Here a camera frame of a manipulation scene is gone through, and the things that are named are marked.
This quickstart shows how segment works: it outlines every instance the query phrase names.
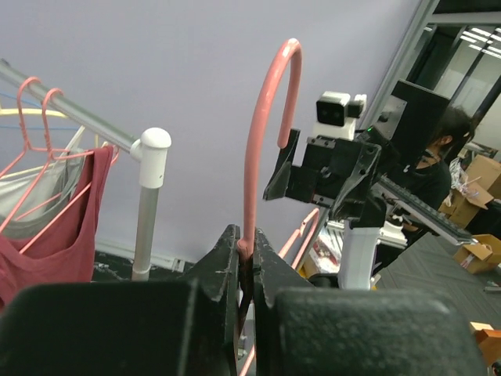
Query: pink plastic hanger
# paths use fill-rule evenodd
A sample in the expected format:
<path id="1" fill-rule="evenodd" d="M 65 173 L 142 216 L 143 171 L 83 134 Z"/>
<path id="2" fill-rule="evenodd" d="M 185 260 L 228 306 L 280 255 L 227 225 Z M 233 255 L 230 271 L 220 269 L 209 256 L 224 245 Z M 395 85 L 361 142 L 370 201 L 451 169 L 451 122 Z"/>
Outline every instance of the pink plastic hanger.
<path id="1" fill-rule="evenodd" d="M 292 235 L 290 236 L 289 240 L 283 245 L 282 249 L 279 252 L 279 256 L 283 259 L 287 252 L 290 250 L 290 247 L 292 247 L 292 244 L 298 239 L 299 237 L 303 236 L 303 233 L 305 232 L 305 228 L 313 220 L 312 225 L 310 226 L 310 230 L 308 231 L 308 236 L 303 240 L 303 244 L 301 245 L 301 248 L 299 249 L 299 252 L 296 255 L 296 258 L 292 262 L 292 269 L 297 268 L 297 264 L 299 264 L 299 261 L 301 260 L 301 256 L 303 253 L 305 253 L 306 247 L 308 246 L 308 243 L 310 239 L 313 237 L 313 233 L 315 232 L 316 227 L 319 224 L 319 209 L 315 208 L 312 210 L 310 214 L 303 220 L 301 223 L 301 226 L 299 229 L 296 229 Z M 249 355 L 247 356 L 247 359 L 245 360 L 245 363 L 243 364 L 242 371 L 240 372 L 239 376 L 245 376 L 247 372 L 249 371 L 249 367 L 252 364 L 252 360 L 254 360 L 254 357 L 256 355 L 256 349 L 255 345 L 252 346 L 252 349 L 249 352 Z"/>
<path id="2" fill-rule="evenodd" d="M 94 152 L 92 150 L 86 151 L 84 153 L 79 153 L 79 154 L 71 154 L 71 155 L 62 155 L 56 157 L 54 155 L 55 152 L 58 153 L 69 153 L 70 150 L 65 150 L 65 149 L 55 149 L 52 147 L 51 144 L 51 139 L 50 139 L 50 131 L 49 131 L 49 122 L 47 120 L 47 105 L 49 103 L 49 100 L 51 100 L 52 96 L 54 96 L 56 93 L 62 95 L 63 92 L 60 89 L 51 89 L 47 92 L 47 95 L 45 96 L 44 100 L 42 101 L 41 104 L 41 117 L 44 123 L 44 138 L 45 138 L 45 148 L 41 147 L 33 147 L 31 145 L 31 141 L 28 137 L 27 134 L 27 128 L 26 128 L 26 123 L 24 121 L 24 116 L 23 116 L 23 108 L 21 106 L 21 95 L 23 93 L 23 90 L 33 81 L 40 82 L 40 80 L 36 77 L 29 77 L 23 84 L 19 87 L 19 90 L 17 92 L 17 106 L 19 109 L 19 115 L 20 115 L 20 127 L 21 127 L 21 133 L 23 135 L 23 151 L 18 155 L 14 161 L 12 161 L 6 168 L 3 169 L 3 171 L 0 172 L 0 177 L 2 177 L 5 173 L 7 173 L 17 162 L 21 160 L 21 158 L 26 154 L 27 151 L 33 150 L 33 151 L 41 151 L 45 152 L 47 155 L 47 160 L 45 162 L 45 165 L 41 169 L 41 171 L 38 173 L 34 181 L 30 184 L 30 186 L 27 188 L 26 192 L 23 194 L 23 196 L 19 199 L 17 204 L 14 206 L 12 211 L 7 215 L 3 223 L 0 225 L 0 233 L 5 229 L 9 221 L 14 217 L 16 212 L 19 210 L 23 202 L 26 200 L 28 195 L 31 193 L 31 191 L 34 189 L 34 187 L 37 185 L 38 181 L 40 178 L 43 176 L 44 172 L 47 170 L 47 168 L 50 166 L 50 164 L 53 161 L 58 161 L 58 160 L 69 160 L 69 159 L 74 159 L 74 158 L 79 158 L 79 157 L 85 157 L 88 155 L 93 154 Z M 115 155 L 113 163 L 117 160 L 118 154 Z M 71 202 L 40 232 L 38 233 L 35 237 L 31 239 L 31 241 L 20 251 L 20 253 L 24 253 L 32 244 L 35 240 L 37 240 L 81 195 L 88 190 L 90 187 L 90 183 L 76 196 L 74 197 Z M 38 209 L 39 207 L 43 206 L 44 204 L 47 204 L 48 202 L 54 200 L 57 196 L 49 198 L 46 202 L 40 204 L 36 208 L 32 208 L 28 213 L 24 213 L 20 217 L 22 218 L 23 216 L 33 212 L 34 210 Z"/>
<path id="3" fill-rule="evenodd" d="M 243 237 L 237 243 L 240 264 L 248 261 L 254 253 L 254 229 L 257 217 L 258 174 L 261 148 L 276 90 L 289 61 L 289 88 L 287 90 L 278 139 L 280 149 L 286 147 L 289 140 L 289 133 L 294 118 L 294 108 L 296 107 L 297 94 L 299 92 L 299 81 L 301 80 L 302 54 L 301 45 L 297 39 L 286 41 L 276 54 L 259 92 L 258 102 L 254 108 L 254 115 L 250 123 L 247 148 L 245 150 L 243 177 Z"/>

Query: white wall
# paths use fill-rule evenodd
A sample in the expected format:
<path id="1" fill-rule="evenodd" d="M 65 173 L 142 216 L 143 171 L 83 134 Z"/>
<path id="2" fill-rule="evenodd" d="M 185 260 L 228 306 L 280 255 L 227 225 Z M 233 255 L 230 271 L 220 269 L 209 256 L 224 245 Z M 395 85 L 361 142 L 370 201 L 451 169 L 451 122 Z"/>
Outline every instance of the white wall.
<path id="1" fill-rule="evenodd" d="M 261 83 L 288 38 L 304 48 L 295 127 L 305 137 L 325 90 L 372 100 L 421 0 L 10 1 L 0 12 L 0 51 L 13 67 L 137 136 L 172 136 L 155 231 L 156 252 L 196 261 L 225 226 L 242 223 L 243 156 Z M 263 146 L 259 189 L 276 162 L 283 80 Z M 15 88 L 0 85 L 14 93 Z M 0 165 L 16 155 L 2 132 Z M 61 143 L 69 132 L 54 132 Z M 297 152 L 298 159 L 302 150 Z M 110 172 L 99 237 L 132 246 L 138 166 L 124 155 Z M 260 202 L 258 225 L 280 248 L 311 210 Z"/>

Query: maroon tank top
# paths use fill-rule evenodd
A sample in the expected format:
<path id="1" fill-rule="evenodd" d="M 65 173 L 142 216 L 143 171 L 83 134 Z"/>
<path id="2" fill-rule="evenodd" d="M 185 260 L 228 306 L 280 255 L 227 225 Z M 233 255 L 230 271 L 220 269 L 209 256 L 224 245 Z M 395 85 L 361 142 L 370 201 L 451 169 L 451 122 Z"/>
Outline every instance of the maroon tank top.
<path id="1" fill-rule="evenodd" d="M 85 157 L 74 196 L 92 182 L 89 190 L 22 255 L 19 250 L 31 238 L 13 240 L 0 234 L 0 309 L 25 287 L 92 279 L 99 206 L 113 153 L 106 146 Z"/>

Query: clothing rack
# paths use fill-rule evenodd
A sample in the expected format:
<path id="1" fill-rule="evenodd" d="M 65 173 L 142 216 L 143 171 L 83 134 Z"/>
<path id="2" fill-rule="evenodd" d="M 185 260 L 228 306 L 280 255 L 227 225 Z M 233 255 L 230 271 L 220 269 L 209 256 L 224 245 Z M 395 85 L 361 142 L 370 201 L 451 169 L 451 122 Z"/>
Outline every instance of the clothing rack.
<path id="1" fill-rule="evenodd" d="M 19 87 L 28 76 L 13 69 L 9 63 L 2 59 L 0 60 L 0 78 Z M 49 89 L 32 82 L 26 87 L 26 91 L 33 97 L 43 100 Z M 172 144 L 170 135 L 162 128 L 148 128 L 137 139 L 61 95 L 55 95 L 52 98 L 51 106 L 79 125 L 84 125 L 87 129 L 127 152 L 140 163 L 141 194 L 132 280 L 148 280 L 158 194 L 164 185 L 167 153 Z"/>

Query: white cylinder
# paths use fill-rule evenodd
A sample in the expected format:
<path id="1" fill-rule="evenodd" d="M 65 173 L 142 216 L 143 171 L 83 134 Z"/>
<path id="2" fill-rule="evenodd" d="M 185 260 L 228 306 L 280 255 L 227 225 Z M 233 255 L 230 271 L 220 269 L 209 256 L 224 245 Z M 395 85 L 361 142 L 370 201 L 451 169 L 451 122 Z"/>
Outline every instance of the white cylinder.
<path id="1" fill-rule="evenodd" d="M 167 152 L 171 146 L 171 136 L 162 128 L 149 128 L 141 135 L 140 143 L 134 149 L 134 156 L 140 157 L 139 184 L 156 189 L 164 184 Z"/>
<path id="2" fill-rule="evenodd" d="M 374 253 L 379 241 L 379 228 L 354 228 L 344 224 L 343 251 L 338 274 L 339 288 L 370 290 Z"/>

